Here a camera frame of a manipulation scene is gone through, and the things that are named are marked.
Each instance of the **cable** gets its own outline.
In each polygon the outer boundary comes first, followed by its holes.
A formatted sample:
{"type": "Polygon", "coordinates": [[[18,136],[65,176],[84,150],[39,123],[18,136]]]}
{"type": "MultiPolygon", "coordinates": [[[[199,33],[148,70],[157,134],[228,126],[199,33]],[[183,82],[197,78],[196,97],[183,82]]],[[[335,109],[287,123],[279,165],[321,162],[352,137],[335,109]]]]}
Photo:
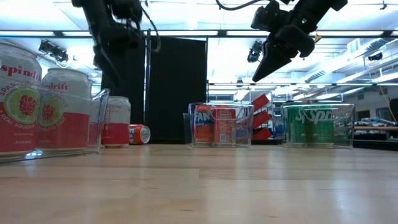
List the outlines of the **cable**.
{"type": "Polygon", "coordinates": [[[247,2],[247,3],[245,3],[245,4],[240,5],[240,6],[237,6],[237,7],[225,7],[224,5],[222,5],[222,3],[220,2],[220,0],[216,0],[217,5],[218,5],[220,8],[222,8],[222,9],[224,9],[224,10],[227,10],[227,11],[235,11],[235,10],[238,10],[238,9],[243,9],[244,7],[248,7],[248,6],[250,6],[250,5],[254,4],[254,3],[257,3],[257,2],[259,2],[259,1],[262,1],[262,0],[252,0],[252,1],[249,1],[249,2],[247,2]]]}
{"type": "Polygon", "coordinates": [[[148,20],[149,20],[149,22],[150,22],[150,24],[152,25],[152,27],[154,28],[154,30],[155,30],[155,32],[156,32],[156,37],[157,37],[157,46],[156,46],[156,49],[155,50],[152,50],[151,49],[151,51],[153,51],[153,52],[159,52],[160,51],[160,48],[161,48],[161,41],[160,41],[160,36],[159,36],[159,33],[158,33],[158,31],[157,31],[157,29],[156,29],[156,26],[155,26],[155,24],[154,24],[154,22],[152,21],[152,19],[150,19],[150,17],[149,17],[149,15],[148,15],[148,13],[147,13],[147,11],[145,11],[145,9],[144,8],[142,8],[142,11],[144,12],[144,14],[145,14],[145,16],[148,18],[148,20]]]}
{"type": "Polygon", "coordinates": [[[381,94],[383,95],[384,99],[385,99],[386,102],[387,102],[388,109],[390,110],[390,114],[391,114],[391,116],[392,116],[392,119],[394,119],[395,123],[398,124],[398,123],[397,123],[397,120],[396,120],[396,117],[394,116],[394,114],[393,114],[393,112],[392,112],[392,110],[391,110],[390,101],[387,99],[387,96],[384,94],[383,89],[381,88],[381,86],[379,86],[379,88],[380,88],[381,94]]]}

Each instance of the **raspberry graphic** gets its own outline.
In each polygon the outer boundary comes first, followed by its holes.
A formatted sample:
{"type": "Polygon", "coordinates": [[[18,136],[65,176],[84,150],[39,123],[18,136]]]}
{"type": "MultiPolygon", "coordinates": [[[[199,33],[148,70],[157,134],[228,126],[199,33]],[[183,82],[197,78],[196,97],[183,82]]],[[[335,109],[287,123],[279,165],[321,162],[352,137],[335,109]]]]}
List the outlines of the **raspberry graphic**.
{"type": "Polygon", "coordinates": [[[43,120],[49,120],[55,112],[55,108],[51,105],[44,105],[42,110],[43,120]]]}
{"type": "Polygon", "coordinates": [[[36,101],[27,95],[21,96],[19,99],[19,111],[26,116],[30,116],[35,111],[36,101]]]}

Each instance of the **metal pole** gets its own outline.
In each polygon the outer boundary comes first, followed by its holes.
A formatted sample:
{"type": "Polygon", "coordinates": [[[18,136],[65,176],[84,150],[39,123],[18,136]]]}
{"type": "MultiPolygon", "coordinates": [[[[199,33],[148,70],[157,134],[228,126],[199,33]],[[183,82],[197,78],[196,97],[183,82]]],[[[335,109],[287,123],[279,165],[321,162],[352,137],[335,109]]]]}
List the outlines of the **metal pole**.
{"type": "Polygon", "coordinates": [[[146,50],[145,50],[145,77],[144,77],[144,123],[146,122],[146,114],[149,110],[149,83],[150,83],[150,54],[152,41],[150,39],[150,29],[147,31],[146,50]]]}
{"type": "Polygon", "coordinates": [[[275,116],[274,116],[274,97],[271,94],[271,119],[272,119],[272,135],[274,139],[276,138],[275,133],[275,116]]]}
{"type": "Polygon", "coordinates": [[[206,101],[207,103],[210,102],[210,97],[209,97],[209,90],[210,90],[210,85],[209,85],[209,79],[208,79],[208,74],[207,74],[207,63],[208,63],[208,54],[209,54],[209,37],[206,37],[206,79],[207,79],[207,94],[206,94],[206,101]]]}

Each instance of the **sprite logo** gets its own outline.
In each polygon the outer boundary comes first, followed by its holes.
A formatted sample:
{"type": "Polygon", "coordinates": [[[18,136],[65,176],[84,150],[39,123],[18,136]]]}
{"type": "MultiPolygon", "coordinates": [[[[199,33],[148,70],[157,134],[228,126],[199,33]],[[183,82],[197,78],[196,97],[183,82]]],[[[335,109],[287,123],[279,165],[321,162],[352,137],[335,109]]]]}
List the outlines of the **sprite logo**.
{"type": "Polygon", "coordinates": [[[298,115],[295,120],[304,123],[305,119],[313,121],[314,124],[318,124],[319,121],[333,121],[333,113],[331,110],[325,109],[299,109],[298,115]]]}

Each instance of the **soda can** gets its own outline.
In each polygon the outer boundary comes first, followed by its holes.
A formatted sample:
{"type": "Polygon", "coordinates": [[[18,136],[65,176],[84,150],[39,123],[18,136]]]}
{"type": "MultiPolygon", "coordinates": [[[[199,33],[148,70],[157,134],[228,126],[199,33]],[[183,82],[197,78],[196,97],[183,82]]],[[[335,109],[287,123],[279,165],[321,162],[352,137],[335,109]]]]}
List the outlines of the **soda can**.
{"type": "Polygon", "coordinates": [[[211,106],[196,105],[193,120],[193,135],[196,145],[212,145],[214,138],[214,123],[211,106]]]}
{"type": "Polygon", "coordinates": [[[303,105],[288,104],[284,105],[285,117],[285,138],[288,143],[306,143],[306,125],[303,105]]]}
{"type": "Polygon", "coordinates": [[[150,129],[142,124],[130,124],[130,144],[147,144],[150,140],[150,129]]]}
{"type": "Polygon", "coordinates": [[[35,149],[41,79],[34,53],[0,44],[0,159],[22,157],[35,149]]]}
{"type": "Polygon", "coordinates": [[[88,76],[66,68],[50,68],[42,80],[38,147],[68,152],[88,147],[91,83],[88,76]]]}
{"type": "Polygon", "coordinates": [[[214,142],[216,145],[232,146],[236,143],[236,111],[235,109],[212,108],[215,120],[214,142]]]}
{"type": "Polygon", "coordinates": [[[106,147],[128,146],[130,143],[131,105],[122,96],[110,96],[105,112],[101,143],[106,147]]]}
{"type": "Polygon", "coordinates": [[[313,146],[333,145],[335,126],[331,106],[311,105],[304,109],[306,143],[313,146]]]}

